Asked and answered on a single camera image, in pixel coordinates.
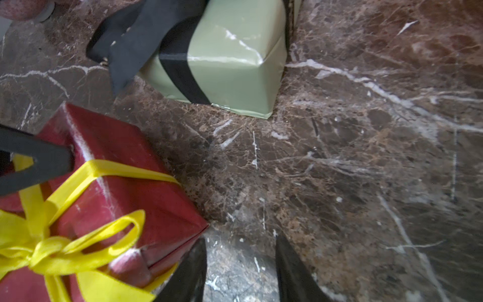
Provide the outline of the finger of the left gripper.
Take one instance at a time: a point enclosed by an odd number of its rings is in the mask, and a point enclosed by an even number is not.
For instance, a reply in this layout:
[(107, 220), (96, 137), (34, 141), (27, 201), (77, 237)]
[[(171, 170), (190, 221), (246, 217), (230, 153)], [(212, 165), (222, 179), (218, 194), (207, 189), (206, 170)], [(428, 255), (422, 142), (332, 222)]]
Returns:
[(70, 148), (1, 125), (1, 196), (50, 181), (73, 169)]

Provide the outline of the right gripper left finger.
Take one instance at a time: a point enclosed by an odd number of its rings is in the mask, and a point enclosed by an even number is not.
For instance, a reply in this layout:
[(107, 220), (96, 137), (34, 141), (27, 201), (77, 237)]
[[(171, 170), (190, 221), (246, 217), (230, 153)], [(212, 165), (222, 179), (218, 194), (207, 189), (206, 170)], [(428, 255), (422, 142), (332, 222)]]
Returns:
[(207, 273), (206, 240), (198, 239), (154, 302), (202, 302)]

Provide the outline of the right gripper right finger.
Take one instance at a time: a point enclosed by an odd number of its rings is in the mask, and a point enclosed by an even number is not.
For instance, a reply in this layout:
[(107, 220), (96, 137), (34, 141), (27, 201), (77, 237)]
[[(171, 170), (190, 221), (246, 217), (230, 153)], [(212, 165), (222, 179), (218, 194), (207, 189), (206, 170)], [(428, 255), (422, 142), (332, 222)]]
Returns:
[(278, 235), (276, 238), (275, 266), (281, 302), (331, 301), (284, 235)]

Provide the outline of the dark red gift box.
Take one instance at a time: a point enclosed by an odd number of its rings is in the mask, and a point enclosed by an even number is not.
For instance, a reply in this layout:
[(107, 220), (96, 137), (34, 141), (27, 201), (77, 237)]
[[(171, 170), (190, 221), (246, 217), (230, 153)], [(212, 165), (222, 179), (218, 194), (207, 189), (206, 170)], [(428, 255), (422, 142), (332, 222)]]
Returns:
[[(64, 103), (35, 137), (71, 149), (73, 171), (37, 184), (44, 199), (52, 195), (85, 162), (100, 159), (168, 174), (141, 130), (129, 123)], [(19, 192), (1, 196), (1, 212), (24, 217)], [(51, 236), (76, 240), (134, 211), (145, 212), (138, 242), (109, 264), (104, 274), (140, 289), (164, 284), (197, 239), (207, 221), (184, 193), (180, 183), (104, 176), (50, 226)], [(62, 278), (70, 301), (84, 301), (75, 275)], [(2, 301), (50, 301), (44, 277), (24, 267), (1, 276)]]

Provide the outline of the yellow ribbon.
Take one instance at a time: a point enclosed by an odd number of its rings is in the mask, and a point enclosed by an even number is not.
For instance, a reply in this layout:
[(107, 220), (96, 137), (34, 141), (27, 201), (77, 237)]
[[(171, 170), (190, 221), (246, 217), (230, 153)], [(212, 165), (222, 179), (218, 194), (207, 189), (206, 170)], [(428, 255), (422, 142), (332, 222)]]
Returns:
[(40, 186), (19, 192), (24, 217), (1, 212), (1, 276), (24, 267), (42, 275), (50, 301), (70, 301), (63, 276), (75, 275), (84, 301), (153, 301), (148, 289), (99, 271), (131, 249), (143, 232), (145, 212), (134, 211), (76, 240), (51, 236), (50, 226), (100, 177), (120, 176), (176, 183), (167, 174), (95, 159), (85, 162), (52, 195)]

